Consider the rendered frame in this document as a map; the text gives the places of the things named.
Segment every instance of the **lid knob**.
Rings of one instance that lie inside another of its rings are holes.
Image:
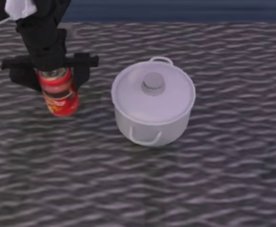
[[[165,90],[164,77],[157,72],[145,75],[142,83],[142,91],[150,96],[158,96]]]

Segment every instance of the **pot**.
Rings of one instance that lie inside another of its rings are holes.
[[[133,143],[169,144],[185,131],[196,91],[193,81],[166,57],[153,57],[121,71],[111,90],[116,123]]]

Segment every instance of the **white object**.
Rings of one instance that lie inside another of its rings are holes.
[[[26,18],[37,12],[33,0],[6,0],[5,12],[12,20]]]
[[[196,91],[193,81],[165,57],[121,71],[112,85],[119,130],[133,143],[163,146],[185,131]]]

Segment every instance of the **can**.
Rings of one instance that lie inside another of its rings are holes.
[[[38,71],[37,74],[47,107],[53,115],[66,117],[77,111],[79,98],[74,89],[71,69]]]

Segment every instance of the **gray woven mat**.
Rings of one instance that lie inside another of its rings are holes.
[[[276,24],[78,24],[100,67],[80,109],[51,116],[0,70],[0,227],[276,227]],[[0,26],[0,61],[25,54]],[[189,127],[144,148],[116,127],[123,68],[171,58],[197,89]]]

